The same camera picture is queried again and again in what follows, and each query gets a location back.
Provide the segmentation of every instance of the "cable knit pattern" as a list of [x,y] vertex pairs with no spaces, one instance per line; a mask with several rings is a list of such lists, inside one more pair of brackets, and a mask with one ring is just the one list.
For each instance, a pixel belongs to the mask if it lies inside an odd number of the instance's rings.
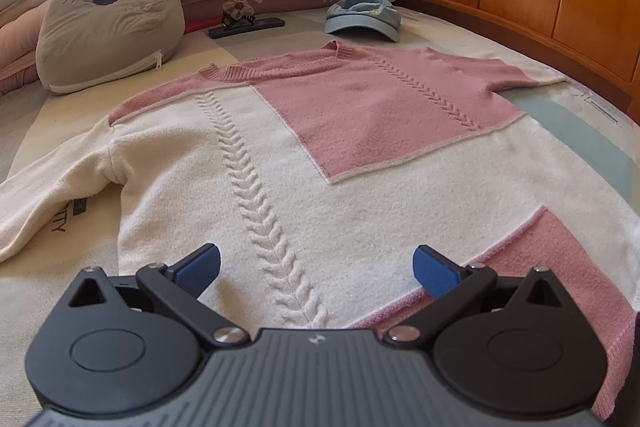
[[437,94],[433,89],[425,86],[424,84],[418,82],[414,78],[410,77],[408,74],[403,73],[397,68],[393,67],[388,62],[384,60],[376,60],[376,65],[379,68],[382,68],[387,73],[392,74],[398,80],[401,80],[405,84],[413,87],[418,92],[421,92],[424,96],[426,96],[431,102],[435,103],[438,107],[440,107],[445,113],[449,116],[453,117],[455,120],[458,120],[463,126],[468,128],[470,131],[478,131],[480,130],[480,126],[475,123],[471,118],[469,118],[466,114],[464,114],[459,109],[455,108],[450,102],[447,102],[443,97]]
[[260,257],[269,286],[275,292],[286,326],[326,327],[327,310],[282,231],[232,118],[213,92],[197,95],[196,99],[216,130],[244,225]]

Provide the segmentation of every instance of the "zipper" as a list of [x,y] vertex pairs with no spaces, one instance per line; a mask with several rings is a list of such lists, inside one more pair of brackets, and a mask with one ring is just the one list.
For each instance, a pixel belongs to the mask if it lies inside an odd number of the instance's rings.
[[111,82],[112,80],[125,78],[126,76],[131,76],[132,74],[141,73],[142,71],[146,71],[153,66],[155,66],[156,71],[158,71],[162,68],[162,56],[162,51],[158,50],[151,55],[147,55],[145,58],[134,62],[132,65],[127,66],[126,68],[122,68],[118,71],[113,71],[113,73],[108,73],[98,78],[87,80],[85,82],[78,82],[77,84],[68,84],[66,86],[49,85],[49,89],[56,93],[67,94],[70,92],[79,91],[81,89],[86,89],[87,87],[97,86],[98,84],[105,84],[107,82]]

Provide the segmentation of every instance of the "mattress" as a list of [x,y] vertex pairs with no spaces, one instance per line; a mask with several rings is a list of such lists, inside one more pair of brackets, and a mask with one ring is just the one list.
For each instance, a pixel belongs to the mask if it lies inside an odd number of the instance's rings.
[[[183,37],[174,58],[161,70],[68,96],[52,96],[39,83],[8,93],[0,98],[0,180],[88,131],[113,107],[149,87],[210,63],[222,67],[248,58],[322,47],[331,39],[322,31],[325,13],[319,9],[279,14],[286,21],[283,28],[216,41],[205,32],[194,32]],[[446,54],[498,57],[524,70],[545,71],[564,80],[500,93],[580,156],[635,213],[639,212],[636,124],[584,86],[523,55],[439,19],[405,9],[401,13],[398,44],[359,30],[338,38],[351,44],[428,46]],[[98,264],[112,275],[118,272],[119,207],[119,188],[113,185],[86,201],[70,203],[19,255],[0,264],[0,316],[4,324],[14,325],[0,332],[4,376],[0,381],[0,425],[20,425],[38,411],[24,376],[24,353],[68,282],[87,265]]]

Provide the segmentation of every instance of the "blue cap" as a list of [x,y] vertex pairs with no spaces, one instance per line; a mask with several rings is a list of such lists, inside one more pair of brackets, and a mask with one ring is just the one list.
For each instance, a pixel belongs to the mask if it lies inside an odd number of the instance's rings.
[[326,13],[325,33],[345,28],[370,28],[400,41],[401,15],[388,0],[341,0]]

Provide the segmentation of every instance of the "cap brim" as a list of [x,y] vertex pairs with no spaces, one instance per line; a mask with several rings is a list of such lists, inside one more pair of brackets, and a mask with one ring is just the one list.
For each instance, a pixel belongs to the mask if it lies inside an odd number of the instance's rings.
[[368,15],[347,14],[327,19],[324,24],[325,33],[334,33],[347,28],[369,28],[382,33],[393,42],[400,42],[400,35],[391,24],[369,17]]

